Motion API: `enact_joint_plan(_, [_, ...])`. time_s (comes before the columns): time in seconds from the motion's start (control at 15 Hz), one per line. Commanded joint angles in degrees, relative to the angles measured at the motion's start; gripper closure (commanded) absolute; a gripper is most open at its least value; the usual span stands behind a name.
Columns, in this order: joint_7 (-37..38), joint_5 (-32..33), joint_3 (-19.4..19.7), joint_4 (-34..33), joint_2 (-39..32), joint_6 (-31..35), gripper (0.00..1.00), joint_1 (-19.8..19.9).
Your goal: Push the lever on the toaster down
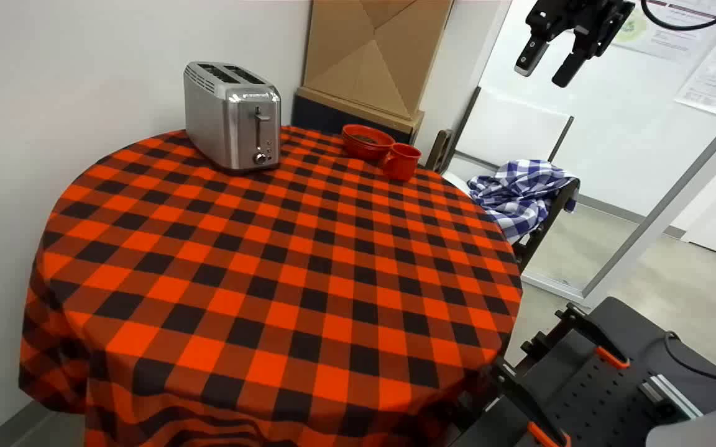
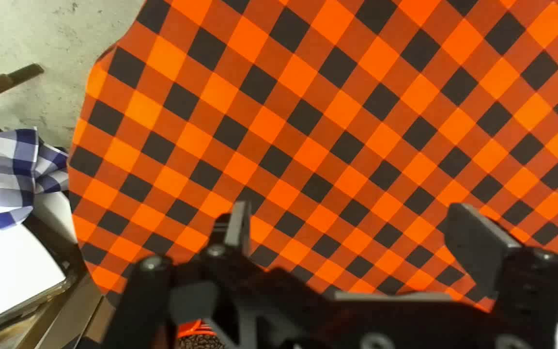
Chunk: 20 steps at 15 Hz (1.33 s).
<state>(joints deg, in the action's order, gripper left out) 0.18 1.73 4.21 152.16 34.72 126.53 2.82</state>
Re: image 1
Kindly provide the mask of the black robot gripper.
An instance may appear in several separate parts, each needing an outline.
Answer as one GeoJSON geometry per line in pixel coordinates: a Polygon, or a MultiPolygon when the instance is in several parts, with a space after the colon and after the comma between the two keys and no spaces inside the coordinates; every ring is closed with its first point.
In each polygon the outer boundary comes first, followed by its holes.
{"type": "Polygon", "coordinates": [[[515,70],[530,78],[549,42],[572,29],[575,46],[552,83],[566,88],[588,58],[600,58],[634,11],[631,0],[538,0],[526,13],[530,41],[515,60],[515,70]]]}

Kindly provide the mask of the black and orange robot base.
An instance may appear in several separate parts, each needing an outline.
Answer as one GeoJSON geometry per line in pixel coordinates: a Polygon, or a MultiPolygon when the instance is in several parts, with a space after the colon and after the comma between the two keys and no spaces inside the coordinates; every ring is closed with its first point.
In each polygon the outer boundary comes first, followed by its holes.
{"type": "Polygon", "coordinates": [[[716,417],[716,365],[616,299],[557,310],[518,365],[494,360],[458,398],[450,447],[647,447],[716,417]]]}

